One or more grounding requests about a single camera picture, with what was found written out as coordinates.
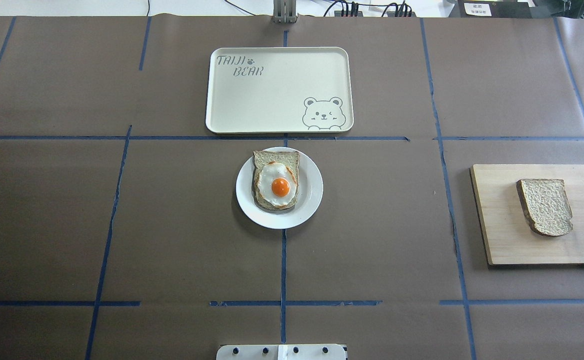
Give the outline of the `white bear tray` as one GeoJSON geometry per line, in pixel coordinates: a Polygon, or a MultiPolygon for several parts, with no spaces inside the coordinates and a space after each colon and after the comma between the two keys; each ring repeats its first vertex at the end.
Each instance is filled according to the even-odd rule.
{"type": "Polygon", "coordinates": [[[349,56],[341,47],[217,48],[205,123],[216,134],[348,132],[349,56]]]}

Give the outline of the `aluminium frame post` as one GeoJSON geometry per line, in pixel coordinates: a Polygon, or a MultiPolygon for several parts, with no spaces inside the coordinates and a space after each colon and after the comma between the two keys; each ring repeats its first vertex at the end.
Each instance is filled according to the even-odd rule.
{"type": "Polygon", "coordinates": [[[297,20],[297,0],[273,0],[273,23],[293,24],[297,20]]]}

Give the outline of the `plain bread slice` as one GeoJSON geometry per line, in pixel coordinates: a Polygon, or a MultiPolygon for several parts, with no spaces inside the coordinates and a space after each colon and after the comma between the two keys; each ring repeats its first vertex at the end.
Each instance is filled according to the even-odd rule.
{"type": "Polygon", "coordinates": [[[521,178],[516,189],[523,216],[532,231],[545,237],[560,237],[573,230],[564,180],[521,178]]]}

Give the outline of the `wooden cutting board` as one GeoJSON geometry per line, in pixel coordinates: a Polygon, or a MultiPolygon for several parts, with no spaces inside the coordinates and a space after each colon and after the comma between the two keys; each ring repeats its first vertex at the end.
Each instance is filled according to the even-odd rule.
{"type": "Polygon", "coordinates": [[[584,264],[584,164],[474,164],[491,265],[584,264]]]}

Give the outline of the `fried egg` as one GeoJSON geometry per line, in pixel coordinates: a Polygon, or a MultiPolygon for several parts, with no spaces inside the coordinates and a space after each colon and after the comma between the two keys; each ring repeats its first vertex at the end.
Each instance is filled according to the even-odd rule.
{"type": "Polygon", "coordinates": [[[296,203],[297,179],[282,162],[270,161],[257,171],[255,195],[259,205],[268,210],[285,210],[296,203]]]}

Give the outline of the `bread slice under egg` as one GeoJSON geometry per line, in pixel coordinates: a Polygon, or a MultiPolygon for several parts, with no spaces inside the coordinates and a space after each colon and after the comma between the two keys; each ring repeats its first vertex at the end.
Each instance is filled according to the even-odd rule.
{"type": "Polygon", "coordinates": [[[253,152],[253,192],[259,207],[269,211],[283,211],[296,205],[299,162],[300,155],[297,151],[253,152]]]}

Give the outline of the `black box with label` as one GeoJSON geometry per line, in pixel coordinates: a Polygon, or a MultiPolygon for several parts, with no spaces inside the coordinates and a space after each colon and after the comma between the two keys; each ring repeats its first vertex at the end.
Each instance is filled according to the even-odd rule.
{"type": "Polygon", "coordinates": [[[530,6],[524,2],[497,0],[455,0],[449,18],[530,19],[530,6]]]}

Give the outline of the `white pillar with base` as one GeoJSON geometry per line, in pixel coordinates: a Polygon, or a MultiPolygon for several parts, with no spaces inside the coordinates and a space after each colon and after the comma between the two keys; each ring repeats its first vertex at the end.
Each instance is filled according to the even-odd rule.
{"type": "Polygon", "coordinates": [[[217,360],[347,360],[347,346],[335,343],[311,344],[226,344],[217,360]]]}

